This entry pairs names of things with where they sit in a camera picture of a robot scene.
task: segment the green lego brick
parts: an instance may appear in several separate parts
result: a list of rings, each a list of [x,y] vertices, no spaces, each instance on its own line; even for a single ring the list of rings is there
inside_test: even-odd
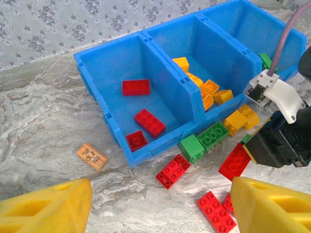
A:
[[[192,164],[197,159],[201,159],[205,152],[204,147],[201,145],[194,134],[181,140],[178,144],[178,147],[185,158]]]
[[[266,53],[260,53],[260,54],[259,54],[259,57],[260,57],[261,60],[262,60],[262,70],[264,70],[264,69],[269,69],[270,66],[271,66],[272,61],[271,61],[270,57],[268,56],[268,54],[266,54]]]
[[[222,125],[222,123],[217,122],[213,126],[209,127],[197,138],[205,148],[205,150],[211,149],[215,144],[224,139],[229,131]]]
[[[252,135],[249,135],[249,134],[245,135],[245,137],[242,139],[241,143],[245,144],[249,139],[251,139],[251,137],[252,137]]]

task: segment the wooden block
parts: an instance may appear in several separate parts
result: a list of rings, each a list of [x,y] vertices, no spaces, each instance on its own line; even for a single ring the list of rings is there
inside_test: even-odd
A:
[[[107,158],[89,143],[85,143],[80,149],[78,149],[77,155],[97,171],[100,171],[107,162]]]

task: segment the red lego brick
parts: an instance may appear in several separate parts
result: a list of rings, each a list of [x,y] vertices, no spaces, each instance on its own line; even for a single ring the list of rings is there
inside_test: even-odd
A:
[[[190,163],[178,154],[162,171],[160,171],[156,178],[166,189],[170,189],[189,167]]]
[[[131,151],[134,152],[148,144],[141,130],[126,136],[126,140],[130,145]]]
[[[150,94],[149,79],[126,80],[122,82],[122,93],[124,96],[141,96]]]
[[[212,225],[215,232],[228,233],[236,226],[236,223],[233,221],[232,217],[228,214],[212,192],[206,193],[196,202],[196,204]]]
[[[230,193],[227,194],[223,201],[223,207],[232,215],[234,216],[233,206],[231,202]]]
[[[134,120],[154,139],[157,139],[165,131],[165,125],[146,109],[137,113]]]
[[[250,160],[251,158],[244,150],[243,144],[238,143],[221,165],[218,172],[232,181],[234,177],[242,174]]]

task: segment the marble surface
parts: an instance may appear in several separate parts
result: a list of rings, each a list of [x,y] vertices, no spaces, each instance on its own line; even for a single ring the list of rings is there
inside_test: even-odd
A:
[[[283,21],[292,15],[277,2],[257,4]],[[299,20],[296,28],[310,45],[310,25]],[[219,200],[225,197],[231,182],[218,169],[247,131],[227,137],[167,191],[155,175],[180,152],[178,147],[130,169],[75,66],[69,53],[0,73],[0,200],[89,178],[93,200],[87,233],[214,232],[195,202],[210,190]],[[297,75],[289,83],[311,103],[308,81]],[[275,110],[252,108],[261,123]],[[75,154],[85,142],[109,159],[99,173]],[[251,162],[243,176],[311,194],[309,167],[274,169]]]

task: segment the blue plastic bin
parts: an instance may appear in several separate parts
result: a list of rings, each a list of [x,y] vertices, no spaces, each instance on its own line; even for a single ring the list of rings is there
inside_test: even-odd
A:
[[[272,59],[285,23],[246,0],[233,0],[200,12],[218,26],[222,33],[230,35],[258,55],[267,53]],[[297,73],[297,64],[306,50],[307,37],[292,29],[287,37],[278,63],[283,80]]]
[[[104,112],[104,121],[131,168],[186,136],[226,117],[247,102],[246,84],[261,72],[258,54],[273,56],[285,24],[245,0],[233,0],[74,54],[77,69]],[[278,68],[282,79],[297,71],[306,37],[292,30]],[[204,111],[201,92],[172,58],[186,56],[190,73],[212,79],[234,98]],[[123,80],[149,79],[149,96],[123,96]],[[146,108],[166,125],[148,145],[131,152],[128,134],[142,130],[134,115]]]

